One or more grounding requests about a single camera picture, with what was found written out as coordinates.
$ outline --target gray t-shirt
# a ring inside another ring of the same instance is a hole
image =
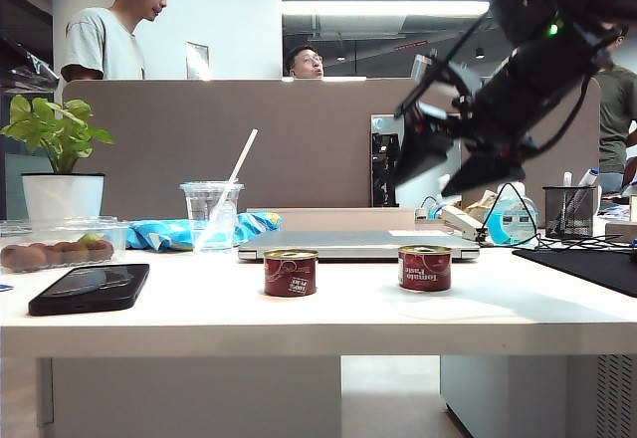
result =
[[[104,74],[104,80],[143,80],[143,55],[132,35],[106,8],[85,8],[67,26],[67,65]]]

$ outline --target pen holder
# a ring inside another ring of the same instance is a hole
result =
[[[583,239],[593,235],[595,186],[545,186],[545,236]]]

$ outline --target drinking straw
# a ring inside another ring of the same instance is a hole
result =
[[[200,252],[201,249],[203,248],[203,245],[206,243],[206,241],[208,241],[208,239],[212,237],[212,228],[214,226],[215,220],[217,219],[217,216],[219,215],[219,211],[221,210],[221,207],[226,202],[226,198],[228,197],[228,194],[230,193],[232,186],[237,180],[239,169],[241,169],[241,166],[243,165],[243,161],[248,155],[248,151],[250,150],[250,147],[252,146],[252,143],[254,142],[258,132],[259,131],[257,129],[253,129],[252,132],[250,133],[250,137],[248,137],[248,140],[246,141],[246,145],[243,146],[243,151],[241,151],[241,154],[239,155],[239,159],[237,160],[237,163],[235,164],[235,168],[232,170],[232,174],[230,174],[228,181],[226,181],[226,186],[223,188],[223,191],[221,192],[221,197],[219,197],[217,204],[215,204],[215,207],[213,207],[212,211],[210,212],[210,216],[208,217],[208,225],[203,230],[203,232],[201,233],[201,235],[197,239],[197,242],[194,245],[195,252]]]

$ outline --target green leaves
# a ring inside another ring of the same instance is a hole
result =
[[[76,161],[93,152],[94,139],[114,143],[108,131],[87,124],[93,114],[82,100],[70,100],[62,107],[44,98],[29,103],[17,95],[11,100],[9,112],[9,124],[0,129],[0,134],[23,141],[30,153],[42,147],[57,173],[73,172]]]

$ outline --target desk surface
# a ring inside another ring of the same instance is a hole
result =
[[[637,300],[483,250],[452,288],[397,286],[396,263],[322,263],[318,292],[263,294],[259,263],[231,254],[126,252],[150,263],[129,310],[33,318],[27,303],[66,271],[3,275],[2,356],[587,354],[637,352]]]

